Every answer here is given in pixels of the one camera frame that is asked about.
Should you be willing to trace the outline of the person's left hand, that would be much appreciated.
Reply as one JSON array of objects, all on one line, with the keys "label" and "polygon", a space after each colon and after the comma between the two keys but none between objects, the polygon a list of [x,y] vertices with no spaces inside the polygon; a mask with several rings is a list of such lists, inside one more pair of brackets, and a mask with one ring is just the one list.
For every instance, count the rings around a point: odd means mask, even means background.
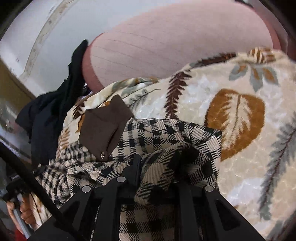
[{"label": "person's left hand", "polygon": [[[17,219],[15,218],[15,215],[13,213],[13,210],[15,209],[15,205],[13,202],[7,202],[6,203],[7,206],[7,210],[8,213],[13,221],[13,223],[15,224],[17,230],[23,234],[22,228],[19,224],[19,222],[17,221]],[[20,205],[20,211],[21,211],[21,218],[22,220],[24,220],[25,223],[31,225],[32,227],[35,227],[36,225],[36,220],[34,217],[34,214],[30,208],[30,201],[29,201],[29,195],[28,194],[24,194],[22,196],[22,204]]]}]

